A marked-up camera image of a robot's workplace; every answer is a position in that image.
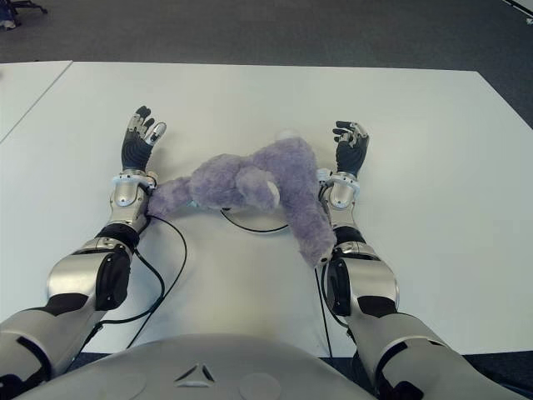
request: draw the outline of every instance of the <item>purple stuffed animal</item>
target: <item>purple stuffed animal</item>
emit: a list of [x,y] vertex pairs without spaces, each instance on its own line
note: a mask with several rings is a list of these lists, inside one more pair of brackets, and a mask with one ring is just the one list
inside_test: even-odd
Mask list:
[[158,217],[190,203],[207,208],[253,206],[273,211],[278,204],[300,243],[300,253],[315,267],[329,258],[336,242],[318,202],[316,159],[301,138],[274,142],[249,157],[222,154],[203,163],[190,177],[163,183],[148,212]]

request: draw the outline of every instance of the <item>gray carpet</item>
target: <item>gray carpet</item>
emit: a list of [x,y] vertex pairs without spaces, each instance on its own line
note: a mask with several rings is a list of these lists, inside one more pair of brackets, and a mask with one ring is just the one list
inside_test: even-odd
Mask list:
[[479,71],[533,126],[533,26],[501,0],[40,0],[0,62],[235,63]]

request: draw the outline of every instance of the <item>metal arm segment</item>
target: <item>metal arm segment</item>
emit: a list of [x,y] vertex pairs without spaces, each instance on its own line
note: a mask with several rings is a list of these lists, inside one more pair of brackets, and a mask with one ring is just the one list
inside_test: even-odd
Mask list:
[[[357,159],[365,157],[368,135],[365,133],[365,141],[358,145],[361,134],[357,133],[357,126],[353,122],[338,122],[337,127],[344,129],[334,130],[340,135],[337,141],[344,143],[344,161],[348,147]],[[346,319],[378,397],[390,400],[523,398],[478,373],[418,318],[397,311],[399,293],[395,275],[366,244],[353,220],[358,188],[353,181],[359,170],[343,172],[338,155],[339,149],[339,172],[321,192],[321,201],[337,237],[331,261],[325,266],[327,304],[333,313]],[[362,162],[347,165],[360,168]]]
[[147,225],[156,179],[144,169],[165,131],[141,107],[127,128],[122,172],[113,179],[111,217],[98,235],[59,261],[48,277],[48,302],[0,323],[0,398],[9,399],[64,373],[108,310],[127,296],[132,253]]

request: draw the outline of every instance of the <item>white table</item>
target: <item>white table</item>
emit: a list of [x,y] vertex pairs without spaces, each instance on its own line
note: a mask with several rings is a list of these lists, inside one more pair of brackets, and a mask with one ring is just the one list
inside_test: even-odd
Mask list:
[[72,61],[0,64],[0,142]]
[[[332,168],[332,124],[357,120],[371,146],[356,219],[396,272],[401,311],[461,353],[533,348],[533,132],[476,72],[75,62],[0,146],[1,318],[43,304],[52,265],[106,222],[122,134],[143,103],[169,127],[149,165],[161,182],[283,128]],[[140,343],[249,333],[326,355],[313,271],[289,232],[255,236],[195,209],[172,221],[189,261]],[[172,231],[151,227],[142,251],[170,282],[182,260]],[[132,270],[109,318],[157,295],[145,268]],[[334,355],[351,356],[328,322]],[[106,327],[87,351],[122,349],[139,324]]]

